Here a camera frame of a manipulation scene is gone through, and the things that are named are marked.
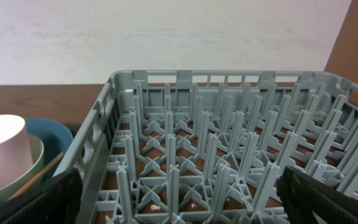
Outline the wooden chopstick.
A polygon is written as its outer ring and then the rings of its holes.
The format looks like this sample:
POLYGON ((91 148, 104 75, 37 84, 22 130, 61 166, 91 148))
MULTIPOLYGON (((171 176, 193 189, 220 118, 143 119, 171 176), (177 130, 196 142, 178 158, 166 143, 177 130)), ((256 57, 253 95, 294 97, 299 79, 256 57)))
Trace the wooden chopstick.
POLYGON ((52 159, 41 171, 35 174, 26 184, 24 184, 17 192, 10 196, 7 201, 23 194, 29 190, 39 179, 41 179, 53 166, 55 166, 64 156, 64 153, 59 153, 54 159, 52 159))

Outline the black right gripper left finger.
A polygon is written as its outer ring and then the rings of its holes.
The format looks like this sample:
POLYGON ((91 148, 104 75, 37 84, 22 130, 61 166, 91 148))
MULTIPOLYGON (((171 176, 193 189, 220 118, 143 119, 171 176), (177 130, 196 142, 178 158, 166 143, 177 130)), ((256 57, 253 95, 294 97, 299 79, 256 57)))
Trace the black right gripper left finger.
POLYGON ((78 169, 68 169, 10 199, 2 208, 0 223, 74 223, 82 191, 78 169))

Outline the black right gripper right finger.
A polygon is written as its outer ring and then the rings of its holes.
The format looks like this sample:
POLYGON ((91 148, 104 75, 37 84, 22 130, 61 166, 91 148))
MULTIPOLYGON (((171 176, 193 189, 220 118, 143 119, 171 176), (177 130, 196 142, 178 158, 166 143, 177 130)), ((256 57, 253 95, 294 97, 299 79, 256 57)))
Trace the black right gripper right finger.
POLYGON ((358 223, 358 201, 334 190, 294 167, 284 168, 277 195, 291 224, 358 223))

